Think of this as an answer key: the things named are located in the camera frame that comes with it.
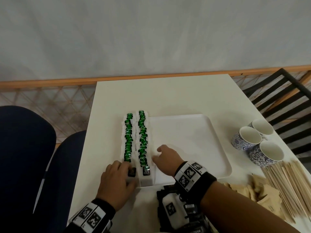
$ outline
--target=black chair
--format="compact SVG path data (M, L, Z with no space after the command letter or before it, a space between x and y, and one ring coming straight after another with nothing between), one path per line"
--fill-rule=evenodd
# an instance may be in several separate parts
M292 75L290 75L283 68L279 69L274 74L272 74L268 78L264 79L262 82L259 82L259 83L255 84L254 86L243 90L243 92L245 93L245 95L248 98L250 98L251 95L255 91L257 91L260 88L268 85L269 83L271 83L274 80L277 81L274 85L269 87L266 91L264 91L262 94L260 94L258 97L254 98L252 100L252 103L255 106L256 106L256 104L259 103L259 105L256 106L256 108L259 111L263 111L261 113L262 113L263 117L265 117L266 119L268 117L272 116L273 114L275 114L276 112L280 111L281 109L285 108L286 106L288 106L294 102L297 102L298 100L301 100L301 98L303 98L303 97L305 97L306 100L304 102L302 102L301 104L298 104L294 108L289 109L288 111L285 111L281 115L270 120L269 123L272 126L292 117L293 115L295 115L295 114L297 114L297 113L299 113L299 112L301 112L301 111L303 111L306 108L311 106L311 92L307 88L305 88L305 86L303 86L299 81L297 81ZM281 87L282 85L284 85L285 83L288 83L288 82L290 82L290 84L287 85L283 90L281 90L277 94L270 96L270 98L268 98L272 92L274 92L279 87ZM264 109L266 109L268 106L271 106L277 100L279 100L280 98L282 98L283 96L285 96L286 94L288 94L289 92L291 92L294 89L298 89L298 92L296 94L294 94L290 98L287 98L285 101L281 102L280 104L276 105L275 107L272 107L271 109L264 111ZM292 121L289 124L286 124L286 125L278 128L278 129L276 129L276 132L280 135L280 134L285 133L285 132L287 132L287 131L295 128L295 127L298 127L302 124L305 124L306 122L308 122L310 120L311 120L311 113L303 115L302 117L298 118L297 120ZM301 131L301 132L293 134L289 137L283 138L283 141L286 144L289 144L289 143L292 143L294 141L298 141L302 138L308 137L310 135L311 135L311 128L308 128L304 131ZM292 149L292 152L295 155L297 155L297 154L305 153L305 152L310 151L310 150L311 150L311 143L308 143L306 145L302 145L300 147Z

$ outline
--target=person's left hand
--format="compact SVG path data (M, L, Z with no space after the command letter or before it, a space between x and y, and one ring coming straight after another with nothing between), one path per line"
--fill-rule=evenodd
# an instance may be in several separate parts
M113 164L109 164L101 175L96 198L108 202L115 211L119 211L136 188L135 180L126 185L127 172L131 168L129 162L121 164L114 161Z

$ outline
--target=hand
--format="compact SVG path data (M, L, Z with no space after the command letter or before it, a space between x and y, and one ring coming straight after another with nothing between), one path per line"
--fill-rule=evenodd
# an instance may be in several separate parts
M157 151L161 152L161 154L160 156L153 156L153 162L161 172L174 177L177 168L184 162L183 159L175 150L169 148L167 145L161 145Z
M115 211L119 211L130 198L130 195L136 188L136 181L130 182L126 186L126 177L128 170L132 168L129 162L114 161L109 164L106 171L100 178L100 185L96 198L108 202Z

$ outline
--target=blue and white mug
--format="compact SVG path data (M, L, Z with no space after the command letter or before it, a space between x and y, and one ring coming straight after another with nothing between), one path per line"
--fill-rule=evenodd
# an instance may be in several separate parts
M241 127L232 140L231 144L237 150L249 150L262 141L261 134L252 127Z
M284 159L283 150L272 141L262 141L249 153L249 159L258 166L268 166Z
M259 131L261 135L271 135L274 131L272 125L265 119L255 119L248 126Z

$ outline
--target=table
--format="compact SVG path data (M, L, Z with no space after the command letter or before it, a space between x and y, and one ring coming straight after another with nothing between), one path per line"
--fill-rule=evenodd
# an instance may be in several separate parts
M136 110L146 110L150 117L208 116L232 166L231 176L220 181L246 184L252 173L263 176L261 169L230 143L240 127L263 117L228 74L98 82L69 217L96 196L101 173L120 157L123 116ZM297 160L276 133L270 140L283 149L285 161ZM157 189L161 188L137 190L115 215L111 232L158 232ZM307 219L296 220L295 228L310 232Z

